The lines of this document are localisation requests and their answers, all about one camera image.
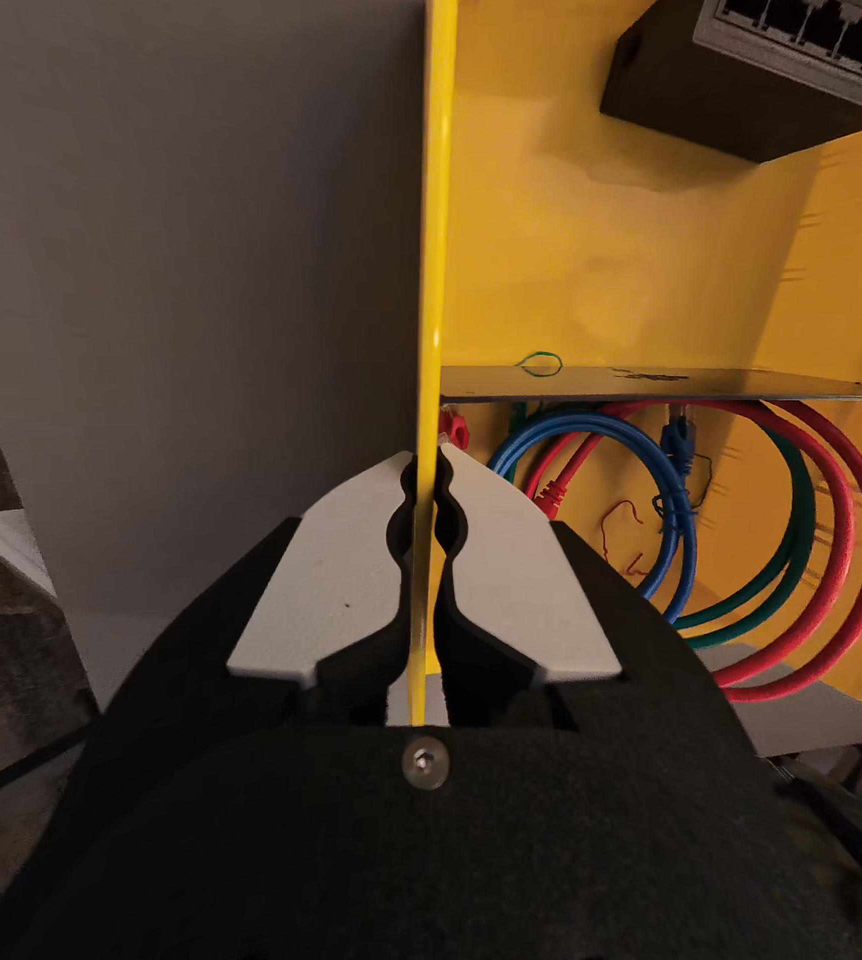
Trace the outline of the black ethernet switch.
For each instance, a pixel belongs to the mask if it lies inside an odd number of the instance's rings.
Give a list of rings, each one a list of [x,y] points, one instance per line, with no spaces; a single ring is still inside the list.
[[[601,113],[764,163],[862,132],[862,1],[659,1]]]

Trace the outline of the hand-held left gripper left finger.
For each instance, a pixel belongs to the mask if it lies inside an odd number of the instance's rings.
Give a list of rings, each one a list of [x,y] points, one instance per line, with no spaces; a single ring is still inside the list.
[[[414,457],[400,451],[304,511],[226,666],[296,690],[316,722],[386,726],[411,648]]]

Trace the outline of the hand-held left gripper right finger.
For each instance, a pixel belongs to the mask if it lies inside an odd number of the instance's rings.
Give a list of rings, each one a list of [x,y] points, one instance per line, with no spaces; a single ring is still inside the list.
[[[552,523],[531,500],[443,443],[435,503],[444,556],[435,649],[451,726],[496,726],[521,694],[621,676]]]

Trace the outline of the yellow bin with divider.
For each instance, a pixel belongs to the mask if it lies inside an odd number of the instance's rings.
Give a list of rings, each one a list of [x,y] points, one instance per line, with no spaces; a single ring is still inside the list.
[[[862,132],[761,166],[599,113],[645,2],[429,2],[451,94],[437,350],[420,372],[782,374],[862,385]]]

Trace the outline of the red thread scrap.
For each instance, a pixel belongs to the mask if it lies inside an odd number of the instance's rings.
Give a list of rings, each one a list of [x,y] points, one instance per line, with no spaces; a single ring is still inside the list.
[[[598,531],[604,560],[627,581],[640,585],[651,571],[659,546],[654,517],[623,498],[605,511]]]

